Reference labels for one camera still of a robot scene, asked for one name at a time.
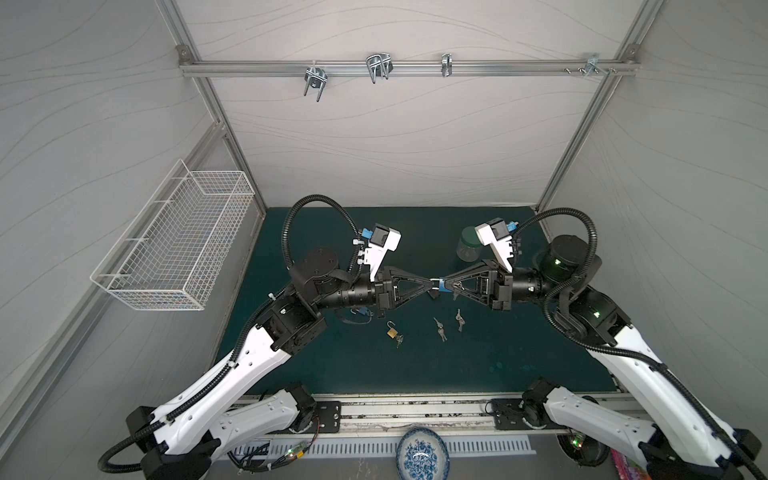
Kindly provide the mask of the silver key pair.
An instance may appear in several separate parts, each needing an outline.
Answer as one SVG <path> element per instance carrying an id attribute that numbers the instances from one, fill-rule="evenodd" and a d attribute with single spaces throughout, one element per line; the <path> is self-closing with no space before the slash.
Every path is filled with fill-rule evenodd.
<path id="1" fill-rule="evenodd" d="M 462 316 L 462 313 L 461 313 L 461 310 L 460 310 L 460 309 L 458 309 L 458 310 L 457 310 L 457 312 L 456 312 L 456 315 L 455 315 L 455 320 L 457 321 L 457 325 L 458 325 L 458 331 L 459 331 L 459 332 L 462 332 L 462 331 L 463 331 L 463 329 L 464 329 L 464 326 L 465 326 L 465 324 L 466 324 L 466 321 L 465 321 L 465 319 L 463 318 L 463 316 Z"/>

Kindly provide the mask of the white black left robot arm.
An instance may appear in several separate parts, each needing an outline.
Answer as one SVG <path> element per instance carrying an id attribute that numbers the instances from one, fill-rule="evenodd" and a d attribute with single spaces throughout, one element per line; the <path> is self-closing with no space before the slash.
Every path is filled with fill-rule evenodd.
<path id="1" fill-rule="evenodd" d="M 391 310 L 440 284 L 393 267 L 355 277 L 340 269 L 335 252 L 323 248 L 294 264 L 289 274 L 286 287 L 251 317 L 225 359 L 176 398 L 129 416 L 145 478 L 201 479 L 214 461 L 255 437 L 309 426 L 316 402 L 300 384 L 249 406 L 234 405 L 326 329 L 323 309 Z"/>

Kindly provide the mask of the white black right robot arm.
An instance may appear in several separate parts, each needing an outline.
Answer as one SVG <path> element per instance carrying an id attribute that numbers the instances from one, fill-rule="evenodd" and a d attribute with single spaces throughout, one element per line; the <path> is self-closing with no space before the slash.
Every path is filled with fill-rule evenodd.
<path id="1" fill-rule="evenodd" d="M 438 280 L 440 290 L 493 310 L 541 306 L 547 321 L 600 362 L 641 405 L 645 420 L 585 400 L 541 380 L 526 393 L 530 411 L 633 460 L 652 479 L 765 478 L 761 441 L 711 412 L 652 351 L 628 315 L 589 282 L 600 266 L 595 240 L 560 235 L 534 268 L 512 262 L 512 240 L 496 257 Z"/>

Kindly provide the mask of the blue padlock with keys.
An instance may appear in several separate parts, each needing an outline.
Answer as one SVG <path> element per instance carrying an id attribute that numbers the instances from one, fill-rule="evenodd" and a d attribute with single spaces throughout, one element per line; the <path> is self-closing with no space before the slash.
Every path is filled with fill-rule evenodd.
<path id="1" fill-rule="evenodd" d="M 464 287 L 460 279 L 453 277 L 441 277 L 430 279 L 430 294 L 433 296 L 441 293 L 450 294 L 454 300 L 464 293 Z"/>

